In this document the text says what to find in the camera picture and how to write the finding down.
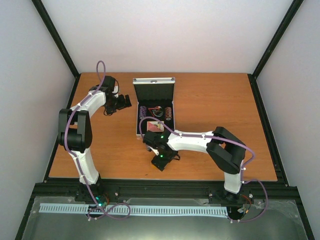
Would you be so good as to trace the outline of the red playing card deck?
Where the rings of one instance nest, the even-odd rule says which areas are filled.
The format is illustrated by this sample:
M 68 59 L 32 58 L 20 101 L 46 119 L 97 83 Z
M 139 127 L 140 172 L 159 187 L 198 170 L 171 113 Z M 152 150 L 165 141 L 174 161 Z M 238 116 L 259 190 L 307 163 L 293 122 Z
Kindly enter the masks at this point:
M 148 121 L 146 130 L 154 133 L 161 133 L 165 128 L 159 121 Z

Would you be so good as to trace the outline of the black triangular dealer button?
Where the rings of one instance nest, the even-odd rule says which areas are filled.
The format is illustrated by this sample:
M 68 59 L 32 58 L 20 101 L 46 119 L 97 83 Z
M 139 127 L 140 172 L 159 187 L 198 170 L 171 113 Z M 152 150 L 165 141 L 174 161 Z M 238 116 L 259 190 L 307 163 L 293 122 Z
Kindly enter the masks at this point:
M 161 117 L 163 115 L 163 110 L 161 107 L 150 107 L 148 108 L 149 112 L 153 117 Z

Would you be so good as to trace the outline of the brown black chip stack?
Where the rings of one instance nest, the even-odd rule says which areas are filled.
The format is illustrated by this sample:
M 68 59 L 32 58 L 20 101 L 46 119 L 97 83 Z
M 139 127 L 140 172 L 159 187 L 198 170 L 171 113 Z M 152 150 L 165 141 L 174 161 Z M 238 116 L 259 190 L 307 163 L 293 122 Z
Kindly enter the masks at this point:
M 164 116 L 165 116 L 165 120 L 166 121 L 171 121 L 173 118 L 173 114 L 172 114 L 172 108 L 171 107 L 166 107 L 164 109 Z

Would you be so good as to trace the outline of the aluminium poker case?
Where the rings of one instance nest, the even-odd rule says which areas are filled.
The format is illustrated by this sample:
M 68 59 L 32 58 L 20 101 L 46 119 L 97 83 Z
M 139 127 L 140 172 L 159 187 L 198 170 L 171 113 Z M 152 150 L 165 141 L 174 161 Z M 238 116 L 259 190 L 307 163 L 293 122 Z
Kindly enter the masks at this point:
M 132 81 L 137 98 L 136 136 L 140 138 L 147 131 L 147 122 L 160 120 L 170 129 L 175 129 L 174 92 L 176 79 L 174 77 L 135 77 Z M 139 107 L 147 107 L 148 119 L 139 118 Z M 164 110 L 162 117 L 152 116 L 148 108 L 161 107 Z M 172 120 L 165 119 L 165 108 L 172 108 Z

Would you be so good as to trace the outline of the clear round tube lid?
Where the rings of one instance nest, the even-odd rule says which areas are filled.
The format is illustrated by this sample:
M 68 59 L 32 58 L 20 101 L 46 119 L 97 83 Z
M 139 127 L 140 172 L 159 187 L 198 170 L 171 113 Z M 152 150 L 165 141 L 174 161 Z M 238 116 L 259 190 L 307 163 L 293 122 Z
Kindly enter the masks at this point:
M 155 117 L 162 117 L 164 115 L 164 110 L 163 109 L 153 109 L 152 113 Z

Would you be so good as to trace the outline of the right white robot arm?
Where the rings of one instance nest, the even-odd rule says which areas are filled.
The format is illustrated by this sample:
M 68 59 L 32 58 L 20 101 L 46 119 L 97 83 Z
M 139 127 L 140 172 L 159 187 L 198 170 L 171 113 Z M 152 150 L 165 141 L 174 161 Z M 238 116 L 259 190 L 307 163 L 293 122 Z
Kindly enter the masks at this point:
M 142 142 L 155 156 L 151 163 L 163 171 L 172 160 L 180 160 L 179 151 L 208 154 L 224 172 L 224 190 L 237 195 L 242 186 L 242 165 L 246 145 L 224 127 L 214 131 L 197 133 L 165 130 L 162 133 L 147 131 Z

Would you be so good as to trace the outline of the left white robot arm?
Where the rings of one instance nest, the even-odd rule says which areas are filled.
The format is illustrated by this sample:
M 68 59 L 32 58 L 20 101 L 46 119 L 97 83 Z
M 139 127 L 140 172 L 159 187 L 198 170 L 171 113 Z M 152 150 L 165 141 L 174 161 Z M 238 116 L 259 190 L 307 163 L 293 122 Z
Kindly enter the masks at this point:
M 71 108 L 61 109 L 58 114 L 58 144 L 72 157 L 79 181 L 90 185 L 86 195 L 95 202 L 103 198 L 104 188 L 96 184 L 100 174 L 90 149 L 93 141 L 91 117 L 101 107 L 104 107 L 105 116 L 131 107 L 129 95 L 119 94 L 119 90 L 118 81 L 107 75 L 100 85 L 90 88 L 81 102 Z

